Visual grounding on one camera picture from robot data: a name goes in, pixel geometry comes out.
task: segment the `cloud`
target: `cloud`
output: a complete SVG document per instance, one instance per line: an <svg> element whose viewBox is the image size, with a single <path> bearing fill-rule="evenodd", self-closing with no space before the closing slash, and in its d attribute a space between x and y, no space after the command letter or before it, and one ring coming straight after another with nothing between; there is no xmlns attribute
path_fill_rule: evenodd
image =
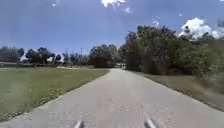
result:
<svg viewBox="0 0 224 128"><path fill-rule="evenodd" d="M159 26L159 21L158 20L153 20L153 25L155 26L155 27L158 27Z"/></svg>
<svg viewBox="0 0 224 128"><path fill-rule="evenodd" d="M60 0L56 0L54 4L52 4L53 7L57 6L59 4Z"/></svg>
<svg viewBox="0 0 224 128"><path fill-rule="evenodd" d="M127 7L127 8L125 8L125 10L124 10L126 13L132 13L132 10L131 10L131 8L130 7Z"/></svg>
<svg viewBox="0 0 224 128"><path fill-rule="evenodd" d="M126 0L101 0L101 1L105 8L108 7L109 4L113 6L121 6L126 2Z"/></svg>
<svg viewBox="0 0 224 128"><path fill-rule="evenodd" d="M179 34L179 36L187 35L187 33L184 32L184 30L186 29L186 26L188 26L188 28L190 30L190 34L192 34L193 38L195 38L195 39L197 39L198 37L201 37L206 32L208 32L215 38L219 38L219 37L223 36L223 33L221 30L219 30L219 29L213 30L210 26L205 24L204 19L199 19L197 17L192 20L188 20L186 22L186 24L184 24L181 27L182 32Z"/></svg>
<svg viewBox="0 0 224 128"><path fill-rule="evenodd" d="M152 24L153 24L153 26L155 26L155 27L158 27L159 26L159 19L160 19L160 17L159 16L153 16L153 18L152 18Z"/></svg>

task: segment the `grass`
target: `grass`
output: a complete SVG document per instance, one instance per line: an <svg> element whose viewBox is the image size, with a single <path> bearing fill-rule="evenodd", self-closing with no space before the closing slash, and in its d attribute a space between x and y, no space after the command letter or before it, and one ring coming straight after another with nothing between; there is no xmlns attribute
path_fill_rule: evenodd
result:
<svg viewBox="0 0 224 128"><path fill-rule="evenodd" d="M78 88L107 70L0 69L0 122Z"/></svg>
<svg viewBox="0 0 224 128"><path fill-rule="evenodd" d="M220 111L224 111L224 95L205 88L196 77L157 76L143 73L139 74L157 83L165 85L173 90L193 97L209 105L210 107L213 107Z"/></svg>

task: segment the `tree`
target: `tree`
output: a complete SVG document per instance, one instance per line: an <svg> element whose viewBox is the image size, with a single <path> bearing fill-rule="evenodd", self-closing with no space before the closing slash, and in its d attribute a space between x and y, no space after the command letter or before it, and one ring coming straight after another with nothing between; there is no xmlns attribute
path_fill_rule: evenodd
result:
<svg viewBox="0 0 224 128"><path fill-rule="evenodd" d="M51 58L52 58L51 62L55 63L55 54L54 53L51 53Z"/></svg>
<svg viewBox="0 0 224 128"><path fill-rule="evenodd" d="M17 62L19 58L18 49L10 47L0 48L0 61L1 62Z"/></svg>
<svg viewBox="0 0 224 128"><path fill-rule="evenodd" d="M71 60L73 65L78 63L78 58L74 53L70 54L70 60Z"/></svg>
<svg viewBox="0 0 224 128"><path fill-rule="evenodd" d="M135 32L129 32L126 39L126 68L129 70L140 70L141 56Z"/></svg>
<svg viewBox="0 0 224 128"><path fill-rule="evenodd" d="M47 48L43 48L43 47L40 47L39 49L37 49L37 51L39 52L40 63L46 64L47 59L49 59L51 57L51 52L48 51Z"/></svg>
<svg viewBox="0 0 224 128"><path fill-rule="evenodd" d="M33 49L29 49L26 53L26 58L30 63L40 63L41 57L38 52L34 51Z"/></svg>
<svg viewBox="0 0 224 128"><path fill-rule="evenodd" d="M18 55L19 55L19 58L21 58L24 55L24 49L23 48L20 48L18 50Z"/></svg>
<svg viewBox="0 0 224 128"><path fill-rule="evenodd" d="M112 47L113 46L109 48L109 46L103 44L91 49L90 62L94 65L94 67L108 68L115 66Z"/></svg>
<svg viewBox="0 0 224 128"><path fill-rule="evenodd" d="M64 57L64 63L67 66L67 64L69 63L69 54L66 51L65 53L62 53L63 57Z"/></svg>
<svg viewBox="0 0 224 128"><path fill-rule="evenodd" d="M56 60L57 62L61 61L61 55L58 54L58 55L56 56L55 60Z"/></svg>

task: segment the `concrete path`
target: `concrete path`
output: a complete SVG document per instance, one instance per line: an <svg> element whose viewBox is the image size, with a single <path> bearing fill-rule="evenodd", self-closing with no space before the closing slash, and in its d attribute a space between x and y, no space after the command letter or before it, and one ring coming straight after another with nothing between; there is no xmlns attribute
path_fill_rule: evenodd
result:
<svg viewBox="0 0 224 128"><path fill-rule="evenodd" d="M224 113L128 71L108 74L28 114L0 124L6 128L224 128Z"/></svg>

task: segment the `blue sky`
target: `blue sky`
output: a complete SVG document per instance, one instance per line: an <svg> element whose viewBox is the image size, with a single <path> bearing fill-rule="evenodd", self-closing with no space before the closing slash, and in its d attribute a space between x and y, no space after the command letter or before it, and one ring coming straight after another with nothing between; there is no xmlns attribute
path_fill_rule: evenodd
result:
<svg viewBox="0 0 224 128"><path fill-rule="evenodd" d="M220 35L220 0L1 0L0 46L47 47L53 52L88 52L92 46L125 42L137 25L166 25L181 32Z"/></svg>

